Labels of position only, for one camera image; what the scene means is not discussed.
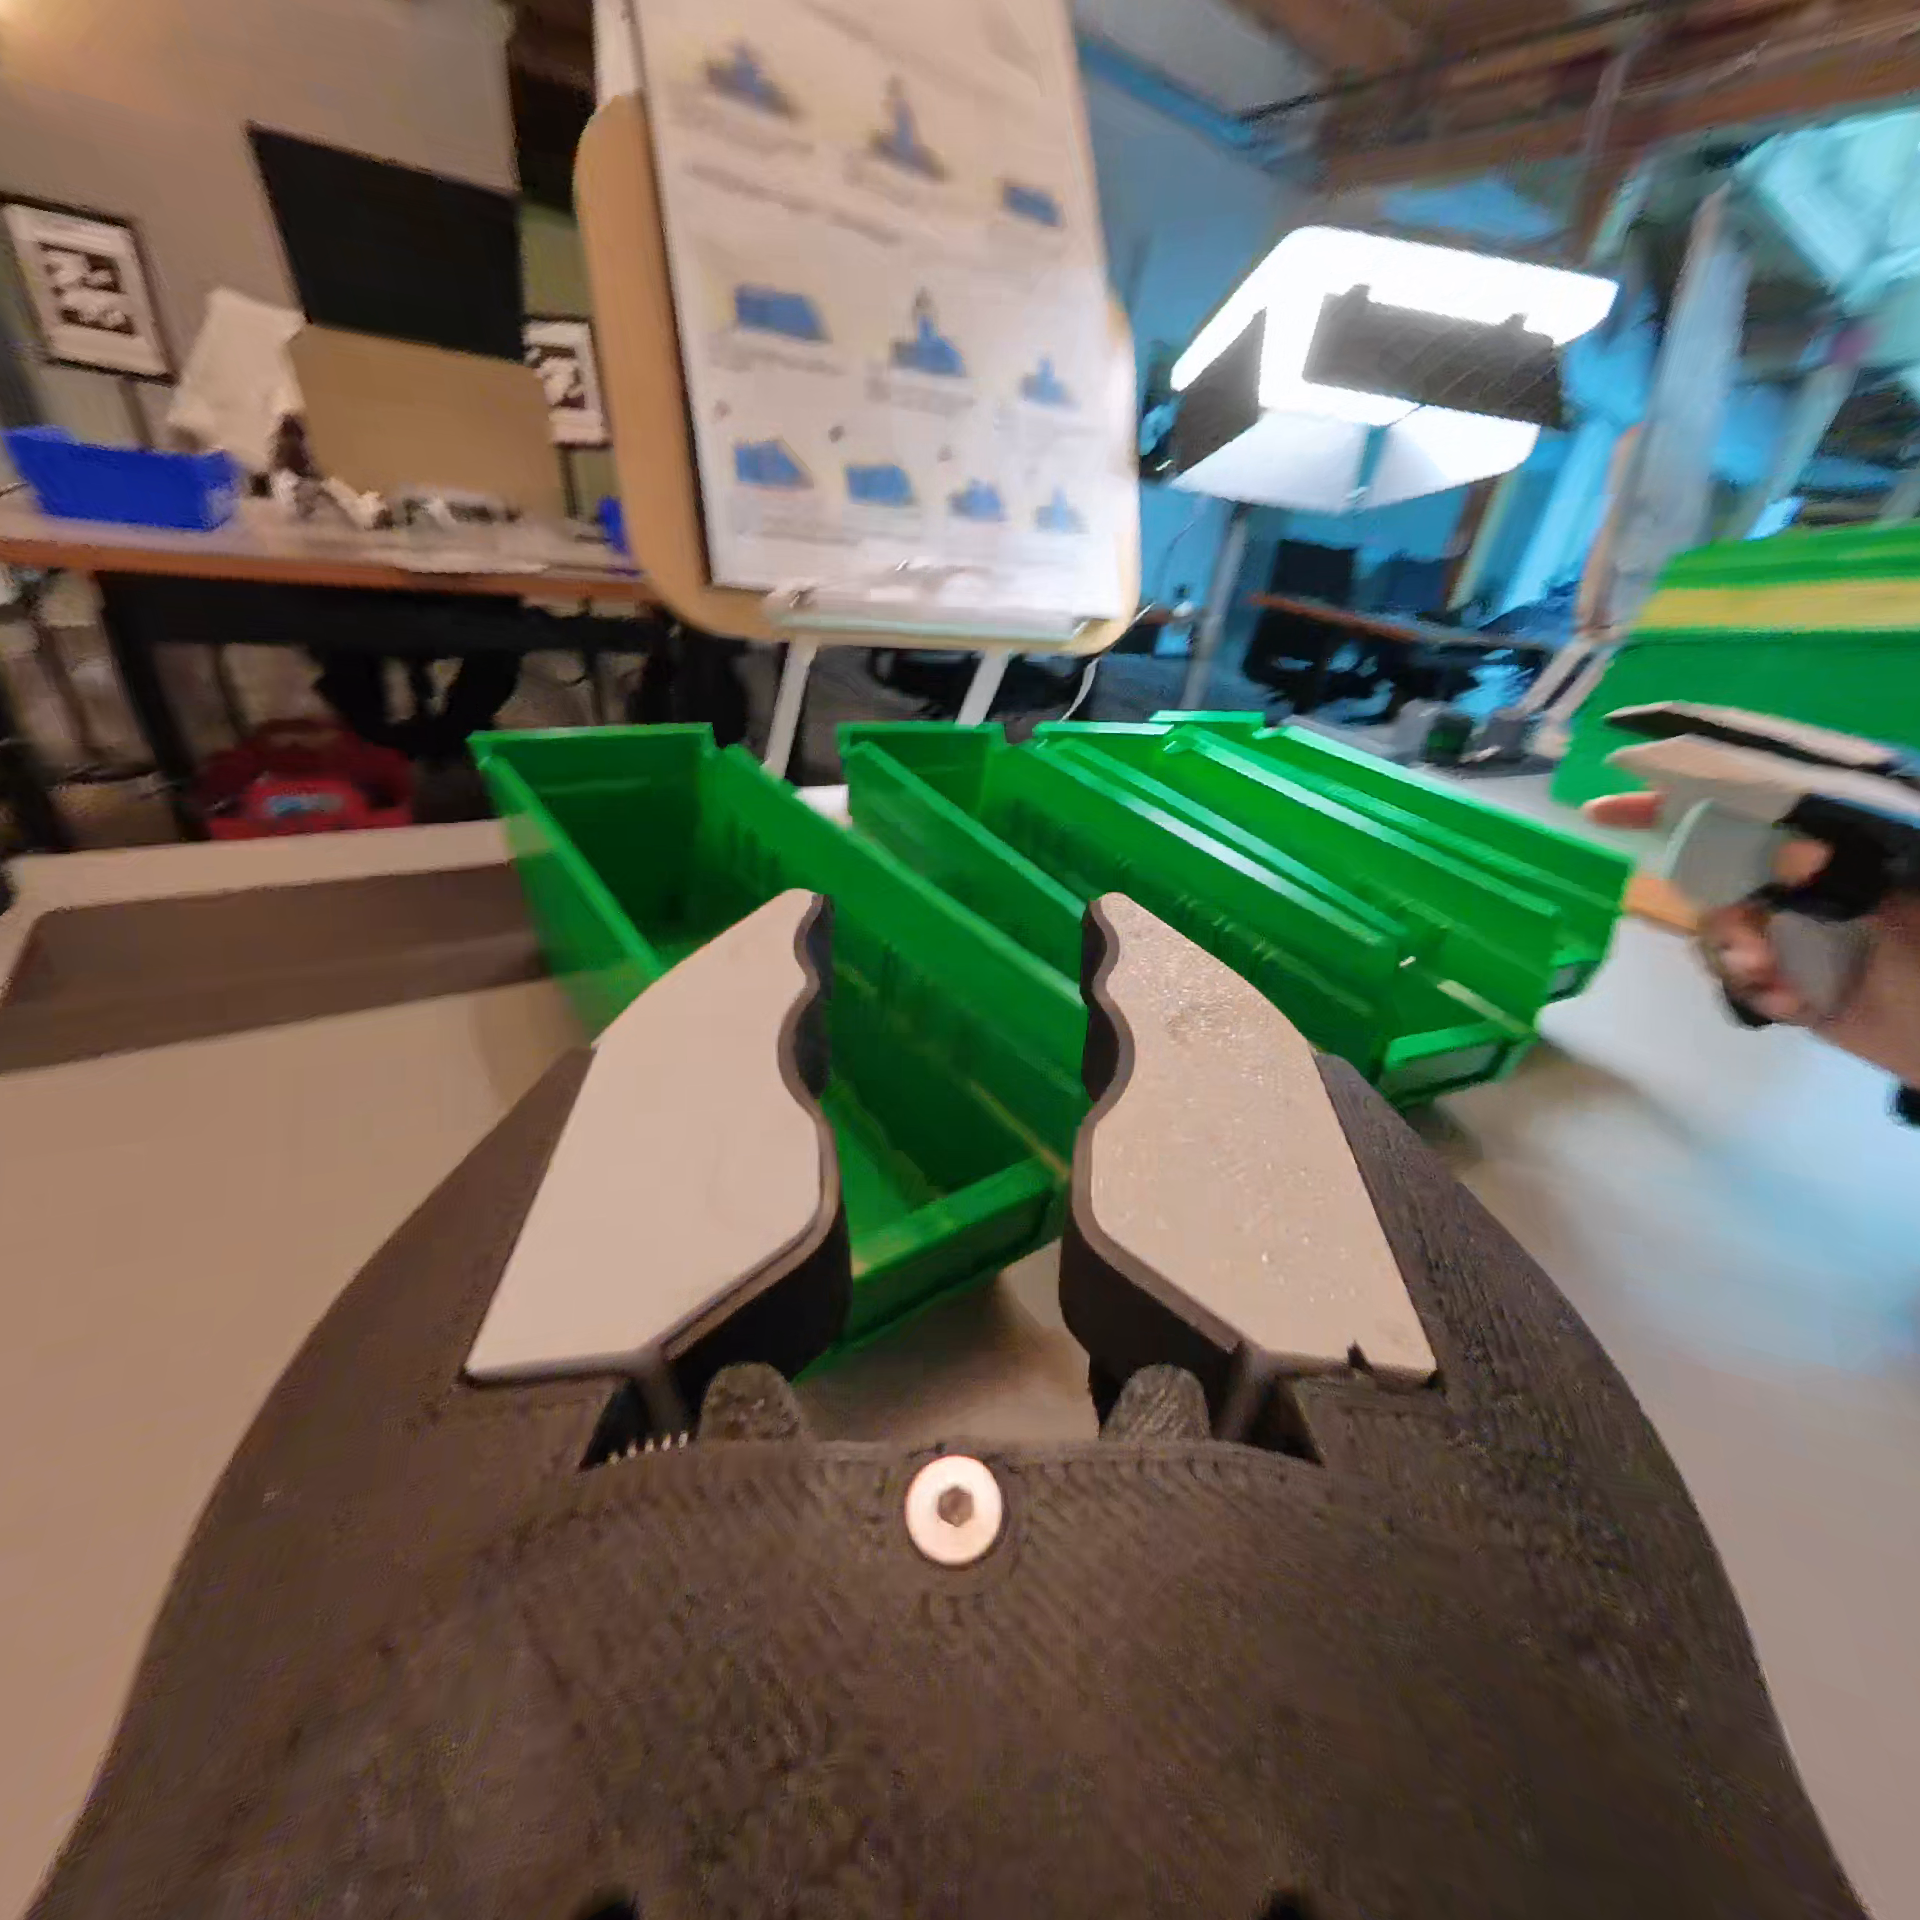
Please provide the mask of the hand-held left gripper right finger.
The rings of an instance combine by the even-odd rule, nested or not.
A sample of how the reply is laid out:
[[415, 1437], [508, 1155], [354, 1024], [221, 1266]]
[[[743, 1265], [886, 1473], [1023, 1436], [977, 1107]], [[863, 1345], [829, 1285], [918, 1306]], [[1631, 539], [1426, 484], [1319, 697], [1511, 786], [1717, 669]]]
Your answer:
[[1178, 1369], [1213, 1437], [1304, 1445], [1300, 1384], [1434, 1389], [1440, 1358], [1294, 1021], [1128, 896], [1087, 904], [1080, 994], [1061, 1309], [1094, 1403]]

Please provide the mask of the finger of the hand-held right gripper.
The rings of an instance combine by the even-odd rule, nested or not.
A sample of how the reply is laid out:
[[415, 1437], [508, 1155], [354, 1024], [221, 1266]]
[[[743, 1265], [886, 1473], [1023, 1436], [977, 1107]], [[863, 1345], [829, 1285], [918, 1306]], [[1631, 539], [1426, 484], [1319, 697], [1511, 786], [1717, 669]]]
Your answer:
[[1700, 806], [1785, 833], [1888, 833], [1890, 754], [1805, 760], [1765, 747], [1626, 747], [1606, 769], [1654, 795], [1658, 833]]
[[1630, 705], [1604, 713], [1604, 723], [1634, 739], [1694, 736], [1729, 749], [1762, 752], [1860, 778], [1914, 782], [1912, 752], [1869, 736], [1842, 733], [1789, 717], [1719, 705]]

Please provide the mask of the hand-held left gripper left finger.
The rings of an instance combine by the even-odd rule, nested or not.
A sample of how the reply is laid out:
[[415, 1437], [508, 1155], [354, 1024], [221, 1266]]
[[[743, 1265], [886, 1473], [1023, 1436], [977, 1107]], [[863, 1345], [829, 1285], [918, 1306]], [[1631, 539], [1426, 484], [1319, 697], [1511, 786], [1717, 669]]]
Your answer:
[[472, 1386], [702, 1395], [842, 1336], [849, 1229], [824, 1115], [832, 904], [776, 894], [592, 1043], [470, 1339]]

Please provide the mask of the grey desk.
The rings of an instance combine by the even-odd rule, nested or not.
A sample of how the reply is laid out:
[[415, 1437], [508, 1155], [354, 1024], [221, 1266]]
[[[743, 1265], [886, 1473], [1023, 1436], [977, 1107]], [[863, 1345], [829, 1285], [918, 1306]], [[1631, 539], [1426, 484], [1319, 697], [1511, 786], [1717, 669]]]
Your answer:
[[[508, 987], [4, 1074], [4, 1915], [80, 1811], [207, 1493], [365, 1260], [575, 1024]], [[1708, 1525], [1871, 1915], [1914, 1915], [1914, 1130], [1626, 915], [1415, 1124], [1537, 1260]]]

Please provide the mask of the person's right hand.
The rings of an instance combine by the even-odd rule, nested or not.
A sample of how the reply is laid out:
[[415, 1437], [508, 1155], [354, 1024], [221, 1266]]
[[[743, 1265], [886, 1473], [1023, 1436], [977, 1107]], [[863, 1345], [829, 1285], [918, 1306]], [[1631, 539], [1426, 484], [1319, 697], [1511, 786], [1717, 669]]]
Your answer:
[[1822, 1016], [1786, 978], [1774, 942], [1776, 917], [1753, 905], [1700, 921], [1700, 950], [1720, 994], [1745, 1024], [1783, 1024], [1918, 1091], [1918, 896], [1890, 898], [1856, 929], [1865, 934], [1853, 987]]

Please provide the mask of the nested green bin stack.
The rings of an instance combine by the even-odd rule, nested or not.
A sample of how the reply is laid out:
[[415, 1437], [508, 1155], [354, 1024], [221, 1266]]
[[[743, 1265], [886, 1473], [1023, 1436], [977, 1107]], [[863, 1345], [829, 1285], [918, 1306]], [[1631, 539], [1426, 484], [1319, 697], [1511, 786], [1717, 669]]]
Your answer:
[[1918, 523], [1786, 531], [1678, 555], [1580, 707], [1552, 801], [1630, 788], [1608, 713], [1708, 705], [1918, 747]]

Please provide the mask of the studio softbox light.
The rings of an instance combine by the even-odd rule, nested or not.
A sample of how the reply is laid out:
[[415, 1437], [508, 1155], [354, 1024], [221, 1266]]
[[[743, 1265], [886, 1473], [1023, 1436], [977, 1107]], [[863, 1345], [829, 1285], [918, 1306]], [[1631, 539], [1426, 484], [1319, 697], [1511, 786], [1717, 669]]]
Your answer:
[[1616, 300], [1591, 273], [1298, 227], [1173, 362], [1168, 480], [1344, 514], [1511, 474], [1564, 428], [1566, 352]]

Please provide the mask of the red plastic case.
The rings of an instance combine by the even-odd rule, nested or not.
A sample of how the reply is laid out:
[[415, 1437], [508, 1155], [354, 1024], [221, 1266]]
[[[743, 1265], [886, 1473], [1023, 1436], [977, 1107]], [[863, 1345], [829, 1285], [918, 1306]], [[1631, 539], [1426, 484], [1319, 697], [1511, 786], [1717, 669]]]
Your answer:
[[204, 760], [186, 797], [216, 842], [370, 833], [415, 822], [415, 773], [345, 726], [288, 717]]

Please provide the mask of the cardboard box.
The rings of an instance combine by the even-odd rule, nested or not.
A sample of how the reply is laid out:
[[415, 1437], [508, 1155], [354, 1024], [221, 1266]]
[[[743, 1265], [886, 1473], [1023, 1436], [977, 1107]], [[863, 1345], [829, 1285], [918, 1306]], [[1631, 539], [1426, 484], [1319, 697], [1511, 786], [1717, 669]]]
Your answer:
[[566, 512], [540, 373], [509, 358], [303, 324], [286, 348], [319, 474], [382, 497], [484, 497]]

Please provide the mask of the framed marker poster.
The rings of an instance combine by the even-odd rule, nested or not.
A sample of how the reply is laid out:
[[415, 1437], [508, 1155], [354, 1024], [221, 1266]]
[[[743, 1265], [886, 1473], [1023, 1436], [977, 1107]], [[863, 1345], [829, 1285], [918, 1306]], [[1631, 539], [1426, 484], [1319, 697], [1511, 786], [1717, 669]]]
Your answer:
[[132, 221], [20, 197], [4, 197], [1, 220], [48, 363], [153, 384], [175, 378]]
[[521, 324], [521, 356], [542, 382], [549, 438], [560, 448], [610, 448], [592, 322], [528, 315]]

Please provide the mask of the blue plastic bin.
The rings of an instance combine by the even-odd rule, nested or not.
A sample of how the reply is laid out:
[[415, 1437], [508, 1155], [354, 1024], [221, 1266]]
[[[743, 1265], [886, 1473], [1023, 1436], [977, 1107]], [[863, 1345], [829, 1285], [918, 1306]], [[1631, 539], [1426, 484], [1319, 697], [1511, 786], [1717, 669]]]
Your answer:
[[212, 532], [234, 516], [241, 474], [220, 450], [113, 448], [58, 428], [4, 429], [7, 454], [41, 514], [162, 532]]

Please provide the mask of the printed instruction sheet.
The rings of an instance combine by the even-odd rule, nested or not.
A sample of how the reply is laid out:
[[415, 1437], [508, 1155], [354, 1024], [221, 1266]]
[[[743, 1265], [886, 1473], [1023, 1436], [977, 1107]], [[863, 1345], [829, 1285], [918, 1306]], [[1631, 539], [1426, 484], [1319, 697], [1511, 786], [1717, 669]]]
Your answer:
[[648, 3], [633, 33], [710, 582], [1040, 634], [1130, 610], [1070, 6]]

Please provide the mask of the white crumpled paper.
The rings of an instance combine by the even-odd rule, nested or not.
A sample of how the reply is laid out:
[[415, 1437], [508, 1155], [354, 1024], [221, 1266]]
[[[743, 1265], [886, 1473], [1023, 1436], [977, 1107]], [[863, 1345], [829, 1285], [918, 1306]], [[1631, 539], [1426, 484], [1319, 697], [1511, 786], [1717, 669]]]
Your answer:
[[162, 424], [168, 450], [230, 457], [245, 476], [272, 474], [288, 419], [303, 397], [289, 358], [303, 315], [232, 289], [207, 292]]

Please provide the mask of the black wall panel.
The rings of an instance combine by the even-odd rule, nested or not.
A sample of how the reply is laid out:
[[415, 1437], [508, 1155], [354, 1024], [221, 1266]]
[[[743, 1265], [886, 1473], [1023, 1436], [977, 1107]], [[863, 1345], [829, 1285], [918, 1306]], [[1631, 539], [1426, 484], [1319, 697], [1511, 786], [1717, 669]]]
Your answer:
[[246, 145], [303, 315], [324, 329], [519, 363], [519, 200], [300, 136]]

